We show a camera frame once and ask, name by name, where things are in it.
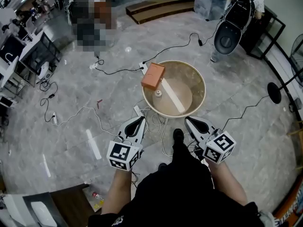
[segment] marble floor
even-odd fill
[[[199,33],[204,42],[213,34],[217,22],[206,22],[194,12],[142,25],[136,25],[127,16],[119,17],[116,43],[108,51],[101,52],[105,62],[99,67],[106,72],[136,69],[140,62],[163,48],[186,44],[193,32]],[[126,47],[131,47],[131,51],[125,50]],[[210,62],[212,48],[213,39],[199,47],[193,36],[189,46],[165,51],[153,61],[180,60],[199,70],[206,83],[206,98],[195,115],[222,128],[229,117],[239,117],[246,106],[265,96],[268,82],[280,83],[264,61],[247,56],[242,48],[237,48],[216,64]],[[60,123],[83,106],[94,107],[103,129],[116,133],[119,124],[135,115],[134,104],[139,102],[140,108],[147,106],[142,101],[142,73],[121,72],[107,76],[90,69],[94,63],[93,53],[77,51],[74,42],[62,50],[62,59],[50,80],[58,84],[58,92],[50,100],[46,117],[50,118],[51,112],[55,111]],[[88,182],[105,196],[115,171],[106,160],[108,143],[114,137],[101,131],[93,110],[83,109],[59,127],[46,123],[45,106],[41,107],[39,103],[54,91],[55,87],[48,92],[28,87],[23,100],[10,111],[5,143],[0,145],[8,191],[35,194]],[[100,99],[103,101],[97,109]],[[257,107],[249,108],[243,119],[229,121],[225,128],[237,141],[227,164],[249,200],[264,210],[274,210],[297,176],[297,146],[286,136],[295,120],[288,111],[288,104],[285,92],[279,105],[273,104],[268,97],[264,98]],[[159,127],[151,123],[152,115],[152,111],[147,112],[147,122],[153,133],[146,132],[143,156],[134,165],[134,172],[140,174],[139,181],[154,172],[159,163],[171,161],[161,152]],[[172,152],[173,130],[185,130],[183,121],[169,119],[163,137],[167,152]],[[88,139],[96,142],[102,155],[100,160],[96,160]],[[185,142],[190,140],[186,135]]]

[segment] bowl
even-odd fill
[[[182,118],[193,114],[205,99],[202,75],[182,61],[163,61],[162,81],[155,91],[142,87],[146,103],[166,118]]]

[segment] sponge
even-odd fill
[[[151,63],[142,81],[142,87],[155,91],[163,77],[165,67],[156,63]]]

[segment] wooden step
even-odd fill
[[[172,4],[190,2],[195,0],[148,0],[126,7],[126,14],[133,15],[147,10],[156,9]]]
[[[164,6],[156,5],[152,9],[145,9],[141,12],[129,14],[129,16],[137,23],[142,24],[154,19],[158,19],[161,17],[177,14],[177,13],[184,13],[189,11],[194,11],[194,1],[186,1],[186,0],[177,0],[179,2]]]

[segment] black shoe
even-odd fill
[[[173,137],[174,141],[176,141],[176,140],[179,140],[181,142],[184,141],[184,133],[181,129],[175,129],[172,134],[172,137]]]
[[[158,166],[158,171],[162,170],[166,166],[167,166],[166,163],[160,163],[160,165]]]

